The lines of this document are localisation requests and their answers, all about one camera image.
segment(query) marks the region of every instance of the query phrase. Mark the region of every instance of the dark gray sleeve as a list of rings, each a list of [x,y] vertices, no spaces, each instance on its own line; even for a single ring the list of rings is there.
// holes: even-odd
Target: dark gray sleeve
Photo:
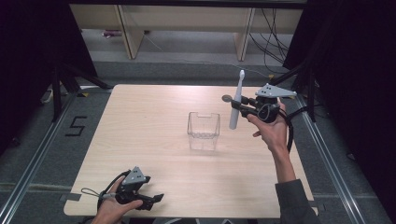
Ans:
[[[300,179],[276,184],[276,194],[280,205],[281,223],[320,223],[318,216],[309,206]]]

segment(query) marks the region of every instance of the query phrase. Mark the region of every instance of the desk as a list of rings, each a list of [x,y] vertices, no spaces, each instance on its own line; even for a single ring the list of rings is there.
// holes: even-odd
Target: desk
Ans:
[[[254,96],[258,88],[244,88]],[[231,106],[223,94],[235,87],[118,85],[114,88],[81,165],[72,193],[101,191],[118,174],[139,166],[150,182],[139,191],[164,193],[151,211],[130,211],[133,217],[279,217],[270,151],[251,135],[256,127],[240,118],[228,123]],[[190,150],[187,123],[191,111],[220,114],[215,151]],[[308,200],[313,200],[295,146],[290,153]],[[67,201],[69,216],[94,216],[97,198],[83,194]]]

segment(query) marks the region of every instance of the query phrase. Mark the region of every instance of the wooden desk panel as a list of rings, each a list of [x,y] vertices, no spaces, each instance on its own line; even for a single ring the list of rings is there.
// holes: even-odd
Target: wooden desk panel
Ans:
[[[244,88],[254,96],[258,88]],[[72,188],[101,191],[123,171],[139,166],[150,182],[139,191],[164,193],[151,211],[131,211],[133,217],[279,217],[271,153],[257,128],[242,117],[228,128],[231,106],[223,94],[235,87],[116,86]],[[187,125],[192,111],[220,114],[215,151],[190,150]],[[291,159],[309,200],[313,200],[297,150]],[[83,194],[68,201],[69,216],[94,216],[97,198]]]

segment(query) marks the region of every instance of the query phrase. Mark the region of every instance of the floor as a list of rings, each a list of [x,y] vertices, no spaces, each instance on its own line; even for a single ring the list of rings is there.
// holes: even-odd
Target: floor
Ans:
[[[142,46],[134,60],[127,57],[122,38],[113,36],[106,38],[102,36],[102,30],[83,30],[82,35],[86,41],[87,47],[94,62],[122,62],[122,63],[199,63],[199,64],[226,64],[237,68],[245,68],[244,66],[254,65],[267,65],[272,67],[281,66],[283,54],[277,46],[268,45],[267,49],[270,50],[278,59],[274,59],[268,54],[264,54],[250,39],[247,47],[247,56],[243,62],[237,61],[235,49],[233,46],[233,35],[225,33],[206,33],[206,32],[165,32],[165,31],[151,31],[146,33],[142,42]],[[260,42],[262,46],[266,46],[266,42],[259,34],[253,34],[253,37]],[[292,35],[279,35],[278,38],[285,45],[288,46],[292,39]],[[279,72],[274,73],[275,76],[280,76]],[[108,96],[98,95],[97,97],[104,98],[104,102]],[[50,106],[43,106],[41,111],[37,113],[49,113]],[[364,176],[360,173],[359,167],[353,163],[352,160],[346,157],[347,149],[337,135],[336,128],[332,125],[331,121],[327,119],[328,115],[323,109],[316,111],[318,119],[317,123],[310,123],[308,118],[301,118],[301,122],[297,124],[297,128],[306,132],[306,139],[296,139],[299,141],[301,147],[299,152],[302,162],[305,165],[305,172],[308,176],[311,189],[319,209],[319,215],[323,223],[391,223],[387,218],[386,213],[383,211],[381,204],[371,191]],[[46,130],[51,128],[48,118],[41,118],[34,120],[27,127],[26,130],[34,130],[39,136],[45,137]],[[28,144],[32,148],[39,147],[41,139],[29,139]],[[27,158],[18,160],[16,152],[10,151],[7,158],[12,161],[5,162],[2,158],[0,165],[0,175],[2,177],[0,185],[0,202],[5,202],[15,183],[18,183],[20,174],[25,171],[25,165],[28,164],[29,158],[33,158],[35,151],[32,150],[30,156],[21,157]],[[59,171],[59,179],[62,183],[63,172]],[[337,183],[337,174],[341,174],[341,183]],[[32,174],[32,178],[40,178],[40,174]],[[49,186],[33,186],[30,188],[29,197],[25,197],[21,203],[21,209],[26,204],[38,203],[40,198],[37,197],[35,192],[40,192],[43,188]],[[51,194],[57,192],[65,192],[70,190],[60,184],[56,188],[51,186]],[[346,197],[340,195],[341,193],[350,194]],[[59,204],[59,200],[53,200],[54,204]],[[347,208],[349,204],[356,208]],[[54,214],[62,213],[60,211],[47,212],[40,215],[30,213],[27,209],[23,212],[23,216],[32,216],[31,223],[44,223],[48,220],[46,218],[56,218]],[[21,215],[21,210],[12,211],[16,217],[11,223],[20,223],[18,220],[24,220]],[[265,223],[276,223],[276,220],[267,220]]]

